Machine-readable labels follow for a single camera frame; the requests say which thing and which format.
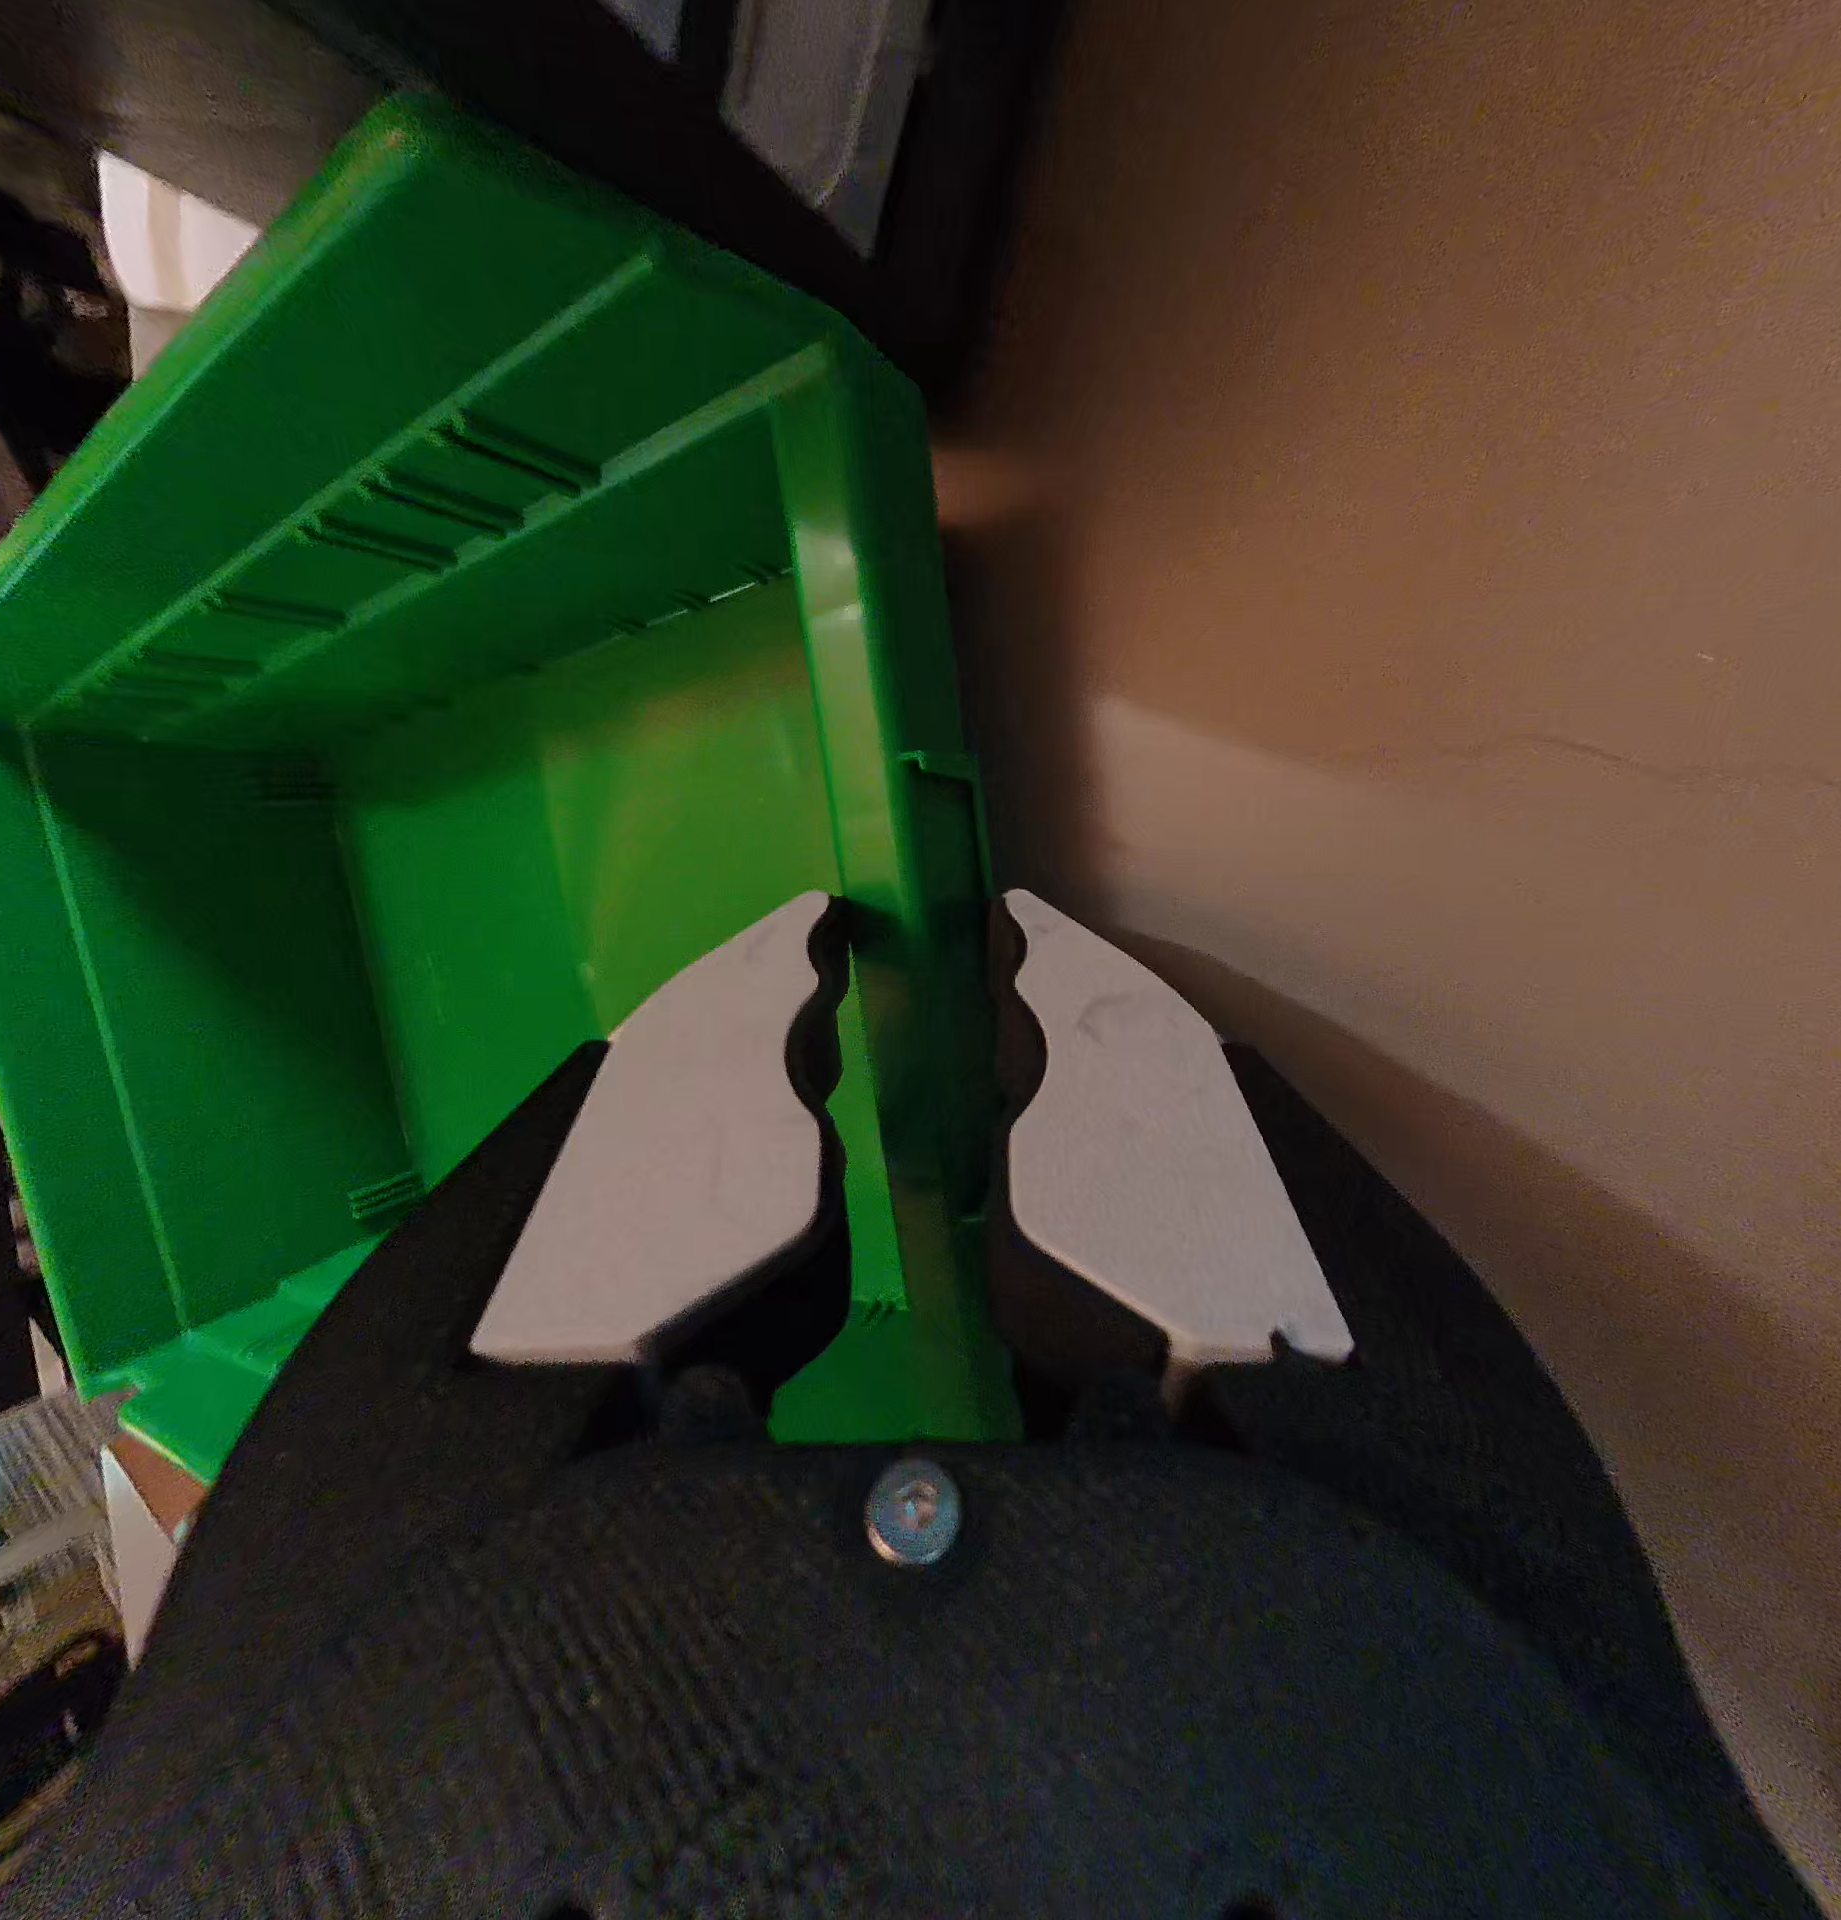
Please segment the pale desk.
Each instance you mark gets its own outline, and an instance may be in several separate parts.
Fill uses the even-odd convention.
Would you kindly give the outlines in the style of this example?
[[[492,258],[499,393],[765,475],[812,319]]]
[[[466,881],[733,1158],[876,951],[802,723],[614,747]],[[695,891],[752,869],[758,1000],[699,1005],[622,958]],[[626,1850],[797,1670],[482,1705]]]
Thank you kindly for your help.
[[[937,428],[1003,882],[1494,1287],[1841,1916],[1841,4],[1076,4]]]

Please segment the black drawer cabinet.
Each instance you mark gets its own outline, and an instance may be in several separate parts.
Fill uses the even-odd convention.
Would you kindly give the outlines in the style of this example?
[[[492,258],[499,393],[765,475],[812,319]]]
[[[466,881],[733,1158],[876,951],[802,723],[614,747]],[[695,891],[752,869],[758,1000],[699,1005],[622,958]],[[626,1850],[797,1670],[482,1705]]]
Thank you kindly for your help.
[[[926,395],[975,357],[1070,4],[937,2],[873,256],[721,114],[741,2],[274,4],[385,88],[437,92],[860,326]]]

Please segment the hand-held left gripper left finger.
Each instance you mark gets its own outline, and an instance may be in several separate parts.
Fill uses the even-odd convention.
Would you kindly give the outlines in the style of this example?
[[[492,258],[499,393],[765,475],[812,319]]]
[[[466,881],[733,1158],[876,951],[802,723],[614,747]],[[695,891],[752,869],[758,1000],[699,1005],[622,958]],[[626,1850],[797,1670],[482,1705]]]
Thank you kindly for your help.
[[[509,1365],[789,1379],[852,1303],[838,897],[804,891],[652,991],[597,1078],[472,1339]]]

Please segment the set of clear cabinet drawers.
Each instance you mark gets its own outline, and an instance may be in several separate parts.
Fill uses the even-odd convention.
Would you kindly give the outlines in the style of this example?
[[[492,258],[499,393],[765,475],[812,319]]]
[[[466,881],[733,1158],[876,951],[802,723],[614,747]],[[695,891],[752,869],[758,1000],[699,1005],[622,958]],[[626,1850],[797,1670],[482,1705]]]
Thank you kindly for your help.
[[[873,256],[930,43],[930,2],[741,2],[723,119]]]

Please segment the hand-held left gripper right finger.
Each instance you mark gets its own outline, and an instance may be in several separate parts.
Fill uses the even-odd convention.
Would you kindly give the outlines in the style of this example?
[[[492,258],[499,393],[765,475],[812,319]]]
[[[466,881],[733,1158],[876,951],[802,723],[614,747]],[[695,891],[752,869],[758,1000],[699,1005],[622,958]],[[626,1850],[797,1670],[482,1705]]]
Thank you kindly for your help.
[[[1036,1390],[1204,1373],[1357,1339],[1215,1029],[1023,886],[994,904],[1003,1125],[988,1307]]]

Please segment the green plastic bin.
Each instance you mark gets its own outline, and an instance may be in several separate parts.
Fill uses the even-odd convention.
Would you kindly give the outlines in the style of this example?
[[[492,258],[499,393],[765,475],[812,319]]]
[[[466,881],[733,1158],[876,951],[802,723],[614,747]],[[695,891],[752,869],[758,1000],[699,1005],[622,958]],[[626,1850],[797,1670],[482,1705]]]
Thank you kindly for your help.
[[[794,1441],[1012,1438],[928,419],[838,312],[377,104],[0,539],[0,1127],[77,1385],[212,1478],[561,1061],[846,905]]]

